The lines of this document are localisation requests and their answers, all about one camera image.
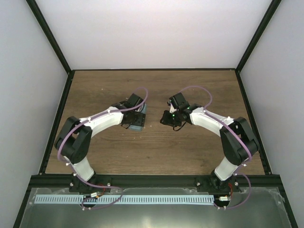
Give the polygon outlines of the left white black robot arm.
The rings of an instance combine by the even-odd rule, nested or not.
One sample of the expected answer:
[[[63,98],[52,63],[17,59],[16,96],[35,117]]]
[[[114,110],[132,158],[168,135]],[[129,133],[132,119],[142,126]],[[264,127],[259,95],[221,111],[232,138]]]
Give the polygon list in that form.
[[[97,180],[87,154],[91,139],[98,133],[116,125],[141,131],[144,127],[147,104],[136,94],[115,103],[106,110],[85,118],[67,118],[54,142],[57,157],[65,161],[80,178],[80,186],[87,192],[93,191]]]

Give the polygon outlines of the blue green glasses case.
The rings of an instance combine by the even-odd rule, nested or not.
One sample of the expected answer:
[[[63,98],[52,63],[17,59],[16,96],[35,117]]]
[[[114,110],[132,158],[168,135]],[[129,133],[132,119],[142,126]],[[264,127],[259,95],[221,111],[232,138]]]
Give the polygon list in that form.
[[[145,124],[146,119],[146,111],[147,111],[147,104],[145,104],[145,108],[142,112],[135,113],[135,120],[130,124],[129,129],[133,131],[142,131]]]

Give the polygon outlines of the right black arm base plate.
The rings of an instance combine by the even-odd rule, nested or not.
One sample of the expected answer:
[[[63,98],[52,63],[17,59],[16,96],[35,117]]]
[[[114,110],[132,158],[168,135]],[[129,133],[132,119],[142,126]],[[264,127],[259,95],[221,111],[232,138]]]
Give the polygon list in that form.
[[[221,181],[217,176],[202,175],[196,176],[194,184],[198,192],[208,192],[209,194],[228,194],[231,190],[239,192],[239,187],[235,185],[235,178],[228,178]]]

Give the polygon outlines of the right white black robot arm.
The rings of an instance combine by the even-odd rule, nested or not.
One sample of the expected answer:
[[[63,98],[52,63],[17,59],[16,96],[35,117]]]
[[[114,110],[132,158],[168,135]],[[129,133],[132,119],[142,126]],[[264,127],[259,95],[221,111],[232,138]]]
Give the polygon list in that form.
[[[243,117],[224,117],[201,105],[189,104],[182,93],[170,97],[168,106],[170,109],[163,112],[161,124],[170,126],[175,131],[185,124],[192,124],[220,137],[224,158],[210,174],[210,185],[216,191],[223,191],[239,167],[246,166],[259,151],[259,142]]]

